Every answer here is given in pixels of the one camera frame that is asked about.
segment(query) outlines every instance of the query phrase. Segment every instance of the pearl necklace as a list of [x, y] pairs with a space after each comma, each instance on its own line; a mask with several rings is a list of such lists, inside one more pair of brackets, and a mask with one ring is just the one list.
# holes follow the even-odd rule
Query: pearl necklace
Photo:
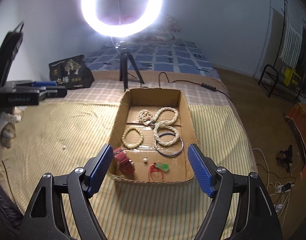
[[[156, 122], [159, 115], [162, 112], [167, 111], [167, 110], [173, 111], [175, 113], [175, 116], [173, 117], [173, 119]], [[169, 125], [175, 123], [175, 121], [179, 117], [179, 112], [176, 109], [171, 108], [171, 107], [163, 107], [156, 112], [156, 114], [153, 118], [152, 118], [152, 116], [153, 116], [153, 114], [150, 111], [148, 111], [147, 109], [143, 109], [138, 113], [137, 119], [138, 119], [139, 123], [142, 123], [145, 126], [154, 126], [153, 135], [160, 145], [171, 146], [171, 145], [175, 144], [180, 137], [180, 133], [178, 132], [178, 130], [176, 128], [174, 128], [172, 126], [169, 126]], [[175, 133], [175, 138], [173, 140], [169, 141], [169, 142], [162, 141], [160, 139], [158, 133], [157, 133], [159, 128], [166, 128], [168, 130], [173, 131]]]
[[[126, 143], [126, 141], [125, 141], [126, 135], [131, 130], [135, 130], [139, 134], [139, 136], [140, 136], [140, 139], [139, 139], [139, 141], [136, 144], [129, 144], [129, 143]], [[127, 128], [125, 130], [125, 132], [123, 133], [123, 136], [122, 136], [122, 143], [125, 145], [126, 148], [128, 148], [130, 150], [135, 149], [138, 146], [140, 146], [142, 144], [143, 140], [144, 140], [143, 133], [141, 132], [140, 128], [138, 128], [138, 127]]]

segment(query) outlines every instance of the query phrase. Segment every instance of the power strip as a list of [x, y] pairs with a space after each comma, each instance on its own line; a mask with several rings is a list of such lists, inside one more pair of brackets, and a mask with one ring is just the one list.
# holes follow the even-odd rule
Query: power strip
[[278, 213], [284, 207], [283, 204], [279, 204], [275, 207], [275, 212]]
[[291, 190], [291, 187], [294, 186], [294, 183], [290, 183], [290, 182], [287, 182], [285, 185], [278, 185], [278, 193], [281, 193], [281, 192], [289, 192]]

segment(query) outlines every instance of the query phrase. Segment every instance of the brown carpet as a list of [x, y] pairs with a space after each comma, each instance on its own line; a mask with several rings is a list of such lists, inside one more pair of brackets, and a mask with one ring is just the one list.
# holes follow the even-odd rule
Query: brown carpet
[[[252, 147], [262, 149], [270, 172], [276, 173], [280, 178], [288, 177], [286, 170], [276, 165], [275, 158], [279, 150], [286, 150], [292, 144], [293, 167], [295, 168], [298, 164], [298, 146], [283, 118], [294, 104], [275, 97], [268, 98], [264, 89], [252, 77], [220, 68], [216, 70], [230, 93]], [[254, 155], [256, 162], [265, 167], [262, 154], [254, 151]], [[300, 176], [303, 166], [303, 161], [300, 159], [299, 167], [292, 174], [297, 180], [292, 188], [289, 207], [282, 226], [284, 239], [288, 239], [293, 234], [306, 215], [306, 178], [301, 179]], [[267, 172], [260, 166], [258, 171], [266, 184]], [[290, 178], [279, 179], [274, 174], [270, 174], [270, 182], [277, 181], [285, 184], [290, 181]], [[273, 187], [270, 187], [268, 191], [272, 194], [273, 190]], [[273, 196], [272, 201], [275, 202], [278, 197], [279, 195]], [[280, 223], [283, 221], [284, 213], [285, 211], [280, 216]]]

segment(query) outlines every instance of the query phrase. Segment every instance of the jewelry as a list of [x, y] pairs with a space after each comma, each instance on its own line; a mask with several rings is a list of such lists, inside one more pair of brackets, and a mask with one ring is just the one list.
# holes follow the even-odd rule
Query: jewelry
[[153, 172], [160, 172], [162, 174], [162, 180], [164, 178], [164, 174], [163, 172], [167, 172], [170, 170], [170, 167], [168, 166], [168, 164], [165, 163], [153, 163], [149, 170], [148, 170], [148, 180], [151, 181], [154, 180], [152, 177], [152, 173]]
[[113, 153], [115, 160], [118, 162], [119, 170], [126, 175], [133, 174], [135, 171], [134, 162], [127, 157], [125, 151], [119, 147]]
[[[129, 143], [126, 143], [126, 141], [125, 141], [126, 135], [131, 130], [135, 130], [139, 134], [139, 136], [140, 136], [140, 139], [139, 139], [139, 141], [136, 144], [129, 144]], [[127, 128], [125, 130], [125, 132], [123, 133], [123, 136], [122, 136], [122, 143], [125, 145], [126, 148], [128, 148], [130, 150], [135, 149], [138, 146], [140, 146], [142, 144], [143, 140], [144, 140], [143, 133], [141, 132], [141, 129], [138, 128], [138, 127]]]
[[[156, 121], [157, 121], [159, 115], [162, 112], [167, 111], [167, 110], [173, 111], [175, 113], [175, 116], [173, 117], [173, 119], [172, 120], [163, 120], [163, 121], [160, 121], [160, 122], [157, 123]], [[179, 117], [179, 112], [172, 107], [163, 107], [156, 112], [156, 114], [153, 118], [152, 118], [152, 116], [153, 116], [153, 114], [150, 111], [148, 111], [147, 109], [143, 109], [138, 113], [137, 119], [138, 119], [139, 123], [142, 123], [145, 126], [149, 126], [149, 125], [154, 126], [153, 135], [160, 145], [171, 146], [171, 145], [175, 144], [180, 137], [180, 133], [178, 132], [178, 130], [176, 128], [174, 128], [172, 126], [169, 126], [169, 125], [176, 122], [177, 118]], [[169, 142], [162, 141], [160, 139], [160, 136], [157, 133], [159, 128], [166, 128], [168, 130], [173, 131], [175, 133], [175, 138], [173, 140], [169, 141]]]
[[[173, 135], [175, 136], [174, 133], [171, 133], [171, 132], [166, 132], [166, 133], [162, 133], [159, 135], [159, 137], [162, 137], [164, 135]], [[155, 146], [155, 149], [157, 150], [157, 152], [165, 157], [168, 157], [168, 158], [172, 158], [172, 157], [176, 157], [178, 156], [184, 149], [184, 142], [182, 140], [182, 138], [180, 138], [181, 140], [181, 143], [182, 143], [182, 147], [181, 147], [181, 150], [179, 150], [178, 152], [175, 152], [174, 154], [165, 154], [165, 153], [162, 153], [158, 148], [157, 148], [157, 140], [155, 140], [155, 143], [154, 143], [154, 146]]]

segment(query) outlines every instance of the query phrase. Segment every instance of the electrical outlet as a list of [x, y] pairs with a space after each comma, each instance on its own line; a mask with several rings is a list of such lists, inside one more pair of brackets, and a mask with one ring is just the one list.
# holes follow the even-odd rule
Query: electrical outlet
[[293, 187], [294, 184], [291, 184], [290, 182], [287, 182], [285, 185], [278, 185], [278, 193], [281, 193], [281, 192], [289, 192], [291, 190], [291, 187]]

